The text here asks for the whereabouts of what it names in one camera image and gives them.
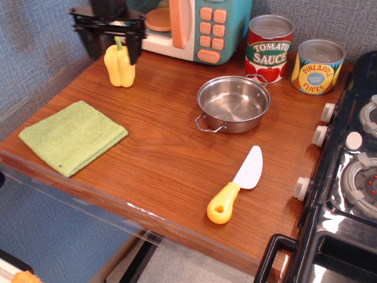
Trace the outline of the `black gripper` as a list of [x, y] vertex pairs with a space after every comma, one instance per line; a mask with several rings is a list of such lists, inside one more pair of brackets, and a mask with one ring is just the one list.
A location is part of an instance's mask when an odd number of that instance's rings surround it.
[[136, 64], [142, 38], [147, 36], [144, 14], [129, 8], [126, 1], [90, 1], [88, 6], [71, 8], [70, 14], [91, 59], [99, 59], [105, 46], [120, 35], [125, 37], [130, 64]]

